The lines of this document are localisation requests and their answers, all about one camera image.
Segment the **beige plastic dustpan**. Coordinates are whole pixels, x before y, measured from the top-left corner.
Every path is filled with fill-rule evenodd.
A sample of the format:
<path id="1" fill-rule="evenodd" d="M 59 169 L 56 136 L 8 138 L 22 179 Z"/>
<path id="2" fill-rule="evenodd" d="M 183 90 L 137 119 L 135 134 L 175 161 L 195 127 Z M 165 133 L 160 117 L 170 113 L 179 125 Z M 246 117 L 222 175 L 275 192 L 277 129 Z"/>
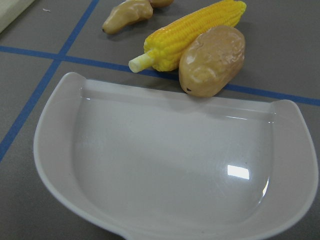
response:
<path id="1" fill-rule="evenodd" d="M 33 142 L 47 189 L 127 240 L 263 240 L 309 210 L 315 148 L 290 100 L 196 98 L 70 72 Z"/>

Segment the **tan toy ginger root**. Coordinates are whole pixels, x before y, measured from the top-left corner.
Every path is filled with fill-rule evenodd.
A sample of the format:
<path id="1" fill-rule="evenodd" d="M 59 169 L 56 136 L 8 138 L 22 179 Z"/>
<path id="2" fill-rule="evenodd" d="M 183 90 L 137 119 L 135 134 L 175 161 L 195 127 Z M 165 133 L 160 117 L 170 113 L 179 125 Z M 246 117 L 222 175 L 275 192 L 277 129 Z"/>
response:
<path id="1" fill-rule="evenodd" d="M 108 35 L 114 35 L 128 25 L 150 19 L 154 9 L 168 7 L 173 2 L 173 0 L 126 0 L 111 10 L 101 29 Z"/>

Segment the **yellow toy corn cob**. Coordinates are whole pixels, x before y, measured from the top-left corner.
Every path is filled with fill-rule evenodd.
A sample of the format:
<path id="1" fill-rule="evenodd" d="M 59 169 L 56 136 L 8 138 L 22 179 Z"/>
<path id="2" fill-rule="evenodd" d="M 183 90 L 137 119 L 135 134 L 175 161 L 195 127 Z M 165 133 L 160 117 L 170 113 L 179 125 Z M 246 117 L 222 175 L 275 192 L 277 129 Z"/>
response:
<path id="1" fill-rule="evenodd" d="M 247 9 L 241 0 L 221 0 L 164 26 L 144 41 L 144 53 L 128 62 L 133 73 L 152 67 L 170 72 L 179 67 L 185 49 L 201 34 L 217 26 L 235 27 Z"/>

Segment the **wooden cutting board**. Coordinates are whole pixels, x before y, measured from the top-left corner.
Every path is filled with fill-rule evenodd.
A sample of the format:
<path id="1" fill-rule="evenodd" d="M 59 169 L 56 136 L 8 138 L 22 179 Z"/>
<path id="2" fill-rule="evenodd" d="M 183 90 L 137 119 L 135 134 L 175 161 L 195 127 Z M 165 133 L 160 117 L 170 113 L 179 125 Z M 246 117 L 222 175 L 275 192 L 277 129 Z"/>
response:
<path id="1" fill-rule="evenodd" d="M 0 0 L 0 32 L 2 33 L 35 0 Z"/>

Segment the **brown toy potato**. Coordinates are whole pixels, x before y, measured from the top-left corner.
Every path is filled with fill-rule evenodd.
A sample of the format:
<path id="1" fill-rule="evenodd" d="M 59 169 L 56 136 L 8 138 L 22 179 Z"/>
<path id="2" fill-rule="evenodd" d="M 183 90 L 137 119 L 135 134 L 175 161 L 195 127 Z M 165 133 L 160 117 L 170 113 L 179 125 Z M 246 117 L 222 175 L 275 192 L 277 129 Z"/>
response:
<path id="1" fill-rule="evenodd" d="M 208 98 L 219 93 L 242 69 L 244 35 L 234 27 L 217 26 L 199 35 L 179 61 L 179 83 L 189 95 Z"/>

